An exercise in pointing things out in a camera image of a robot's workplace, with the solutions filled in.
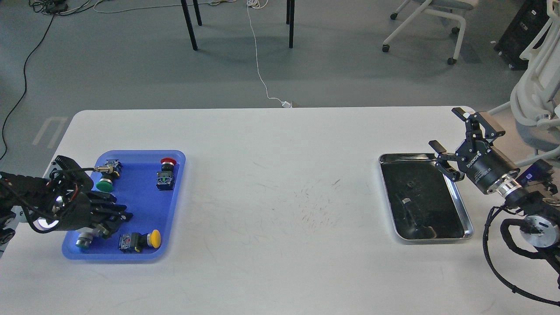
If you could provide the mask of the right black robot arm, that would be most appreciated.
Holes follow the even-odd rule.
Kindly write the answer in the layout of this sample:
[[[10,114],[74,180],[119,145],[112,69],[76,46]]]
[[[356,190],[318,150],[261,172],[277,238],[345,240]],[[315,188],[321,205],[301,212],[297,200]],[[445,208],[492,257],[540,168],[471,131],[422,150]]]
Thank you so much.
[[[465,139],[453,152],[447,152],[440,142],[429,142],[436,151],[436,168],[453,182],[468,178],[484,195],[494,192],[504,198],[501,206],[494,206],[487,215],[483,231],[483,252],[492,273],[513,293],[534,301],[556,305],[557,301],[531,294],[502,277],[495,269],[489,254],[490,226],[501,212],[519,215],[506,218],[500,233],[507,247],[528,259],[547,261],[559,271],[559,199],[552,183],[552,166],[536,160],[524,173],[494,146],[494,140],[505,130],[487,112],[468,113],[460,107],[452,113],[465,124]]]

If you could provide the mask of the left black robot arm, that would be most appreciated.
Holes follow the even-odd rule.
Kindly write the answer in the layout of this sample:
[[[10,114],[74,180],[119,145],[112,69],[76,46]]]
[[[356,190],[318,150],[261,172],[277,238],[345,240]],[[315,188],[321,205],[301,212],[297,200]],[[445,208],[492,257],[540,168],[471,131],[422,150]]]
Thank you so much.
[[[94,191],[94,183],[73,159],[58,155],[47,178],[1,173],[1,244],[15,235],[8,225],[20,206],[29,226],[40,234],[86,229],[78,245],[86,247],[93,237],[107,239],[132,219],[126,205],[109,192]]]

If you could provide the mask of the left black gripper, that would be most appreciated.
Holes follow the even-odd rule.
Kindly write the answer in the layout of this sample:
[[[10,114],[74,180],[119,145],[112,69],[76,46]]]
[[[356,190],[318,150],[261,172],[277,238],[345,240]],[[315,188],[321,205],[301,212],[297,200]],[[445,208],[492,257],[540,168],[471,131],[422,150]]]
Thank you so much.
[[[106,192],[80,192],[72,202],[57,201],[61,207],[57,213],[57,230],[96,228],[100,233],[116,233],[122,223],[132,219],[133,214],[117,211],[115,201],[116,198]]]

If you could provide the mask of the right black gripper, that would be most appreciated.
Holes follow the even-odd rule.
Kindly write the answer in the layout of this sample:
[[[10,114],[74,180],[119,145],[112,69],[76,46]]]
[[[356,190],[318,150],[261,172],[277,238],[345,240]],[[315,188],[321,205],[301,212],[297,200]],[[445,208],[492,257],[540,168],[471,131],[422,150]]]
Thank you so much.
[[[460,107],[452,113],[465,123],[465,141],[457,149],[457,155],[449,154],[437,140],[429,141],[437,153],[435,167],[452,182],[466,177],[485,195],[496,190],[495,182],[505,175],[516,177],[520,169],[492,142],[506,134],[505,129],[488,112],[468,113]],[[455,161],[458,169],[449,162]]]

